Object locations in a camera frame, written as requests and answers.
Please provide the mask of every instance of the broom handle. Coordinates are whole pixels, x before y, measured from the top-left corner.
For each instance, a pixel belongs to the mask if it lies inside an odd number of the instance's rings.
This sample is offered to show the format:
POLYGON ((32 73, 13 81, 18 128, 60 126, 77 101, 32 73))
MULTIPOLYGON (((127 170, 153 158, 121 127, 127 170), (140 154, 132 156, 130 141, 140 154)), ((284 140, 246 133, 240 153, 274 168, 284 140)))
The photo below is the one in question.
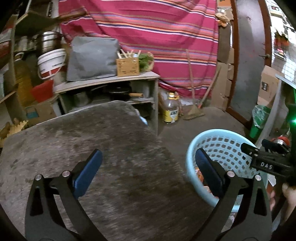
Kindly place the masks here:
POLYGON ((188 49, 186 49, 187 61, 189 65, 189 74, 190 74, 190 82, 191 82, 191 92, 192 92, 192 104, 195 104, 195 90, 194 90, 194 83, 193 83, 193 74, 191 69, 191 62, 190 62, 190 55, 188 49))
POLYGON ((219 65, 219 66, 218 66, 218 69, 217 69, 217 71, 216 71, 216 73, 215 73, 215 76, 214 76, 214 78, 213 78, 212 83, 211 83, 210 86, 208 87, 206 93, 204 94, 204 96, 203 96, 203 98, 202 98, 202 101, 201 101, 200 104, 198 105, 198 108, 199 108, 199 109, 202 107, 203 102, 204 102, 205 99, 207 98, 207 96, 208 96, 208 94, 209 94, 209 92, 210 92, 212 86, 213 86, 214 83, 216 82, 216 79, 217 79, 217 77, 218 77, 218 75, 219 75, 220 70, 221 70, 221 66, 219 65))

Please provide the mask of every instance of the green trash bin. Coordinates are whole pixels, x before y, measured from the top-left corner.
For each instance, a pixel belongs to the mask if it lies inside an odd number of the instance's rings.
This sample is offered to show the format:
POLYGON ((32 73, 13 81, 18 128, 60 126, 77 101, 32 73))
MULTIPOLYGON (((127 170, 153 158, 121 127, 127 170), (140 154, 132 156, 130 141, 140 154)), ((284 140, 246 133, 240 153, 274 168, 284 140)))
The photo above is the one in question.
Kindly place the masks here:
POLYGON ((250 137, 257 140, 265 126, 271 109, 264 105, 256 105, 252 111, 253 124, 250 131, 250 137))

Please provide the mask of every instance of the laundry basket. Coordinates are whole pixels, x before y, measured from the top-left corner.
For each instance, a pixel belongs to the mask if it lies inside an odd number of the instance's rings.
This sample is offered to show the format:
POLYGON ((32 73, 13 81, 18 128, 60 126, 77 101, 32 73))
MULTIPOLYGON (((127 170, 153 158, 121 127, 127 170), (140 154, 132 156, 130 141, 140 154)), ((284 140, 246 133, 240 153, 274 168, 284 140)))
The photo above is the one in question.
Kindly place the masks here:
MULTIPOLYGON (((195 152, 199 148, 203 148, 213 161, 219 162, 225 171, 234 171, 239 177, 252 178, 254 175, 260 174, 265 187, 267 187, 267 174, 249 168, 251 157, 240 150, 240 145, 244 142, 254 146, 249 140, 235 132, 213 129, 197 135, 188 147, 186 154, 187 175, 196 192, 212 207, 216 206, 218 198, 215 198, 204 188, 195 172, 195 152)), ((242 195, 239 195, 232 208, 233 213, 238 211, 241 201, 242 195)))

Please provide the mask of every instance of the broom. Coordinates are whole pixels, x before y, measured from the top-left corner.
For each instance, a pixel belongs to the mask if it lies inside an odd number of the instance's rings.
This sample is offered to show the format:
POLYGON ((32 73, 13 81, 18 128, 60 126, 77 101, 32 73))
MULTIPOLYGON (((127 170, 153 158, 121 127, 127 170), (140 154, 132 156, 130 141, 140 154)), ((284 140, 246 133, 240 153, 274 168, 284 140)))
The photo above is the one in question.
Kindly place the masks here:
POLYGON ((196 117, 203 116, 204 113, 196 106, 193 75, 192 75, 191 62, 190 62, 190 56, 189 56, 188 49, 186 49, 186 55, 187 55, 187 60, 188 60, 189 73, 190 73, 191 92, 192 92, 192 108, 187 114, 184 114, 183 119, 188 121, 188 120, 194 119, 196 117))

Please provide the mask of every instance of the yellow label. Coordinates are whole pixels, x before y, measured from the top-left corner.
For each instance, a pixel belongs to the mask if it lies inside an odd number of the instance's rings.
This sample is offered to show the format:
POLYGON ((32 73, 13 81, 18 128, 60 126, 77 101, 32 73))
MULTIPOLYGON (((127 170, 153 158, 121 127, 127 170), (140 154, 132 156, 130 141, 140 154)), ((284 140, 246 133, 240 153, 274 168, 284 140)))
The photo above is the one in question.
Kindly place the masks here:
POLYGON ((166 110, 164 121, 174 123, 178 120, 178 114, 178 110, 166 110))

